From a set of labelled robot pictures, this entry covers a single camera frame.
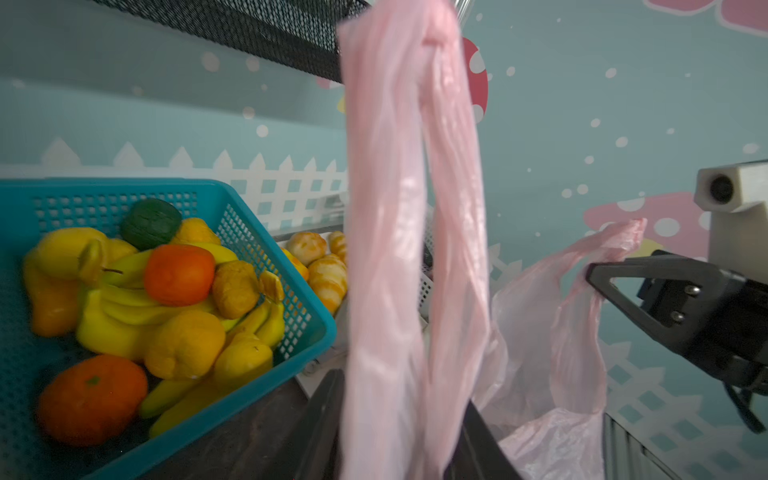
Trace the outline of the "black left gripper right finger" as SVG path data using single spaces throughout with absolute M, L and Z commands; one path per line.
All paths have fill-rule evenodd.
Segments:
M 445 480 L 521 480 L 490 429 L 469 402 Z

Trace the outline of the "pink plastic grocery bag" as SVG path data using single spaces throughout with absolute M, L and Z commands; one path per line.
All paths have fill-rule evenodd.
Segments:
M 469 402 L 526 479 L 600 479 L 602 299 L 582 260 L 618 262 L 644 219 L 489 286 L 486 209 L 463 40 L 449 1 L 380 1 L 338 28 L 350 202 L 344 479 L 438 479 Z M 429 347 L 418 303 L 433 207 Z

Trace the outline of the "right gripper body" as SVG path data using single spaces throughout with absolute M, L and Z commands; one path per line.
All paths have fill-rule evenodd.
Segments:
M 677 355 L 732 387 L 765 396 L 767 285 L 747 278 L 740 293 L 715 314 L 704 341 Z

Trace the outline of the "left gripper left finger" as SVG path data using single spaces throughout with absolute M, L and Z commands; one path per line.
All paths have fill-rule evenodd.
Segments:
M 345 375 L 330 370 L 272 461 L 273 479 L 338 479 Z

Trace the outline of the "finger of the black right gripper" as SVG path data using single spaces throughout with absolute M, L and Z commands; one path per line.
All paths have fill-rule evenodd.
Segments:
M 587 282 L 644 333 L 688 354 L 725 304 L 747 284 L 743 275 L 674 254 L 592 263 Z

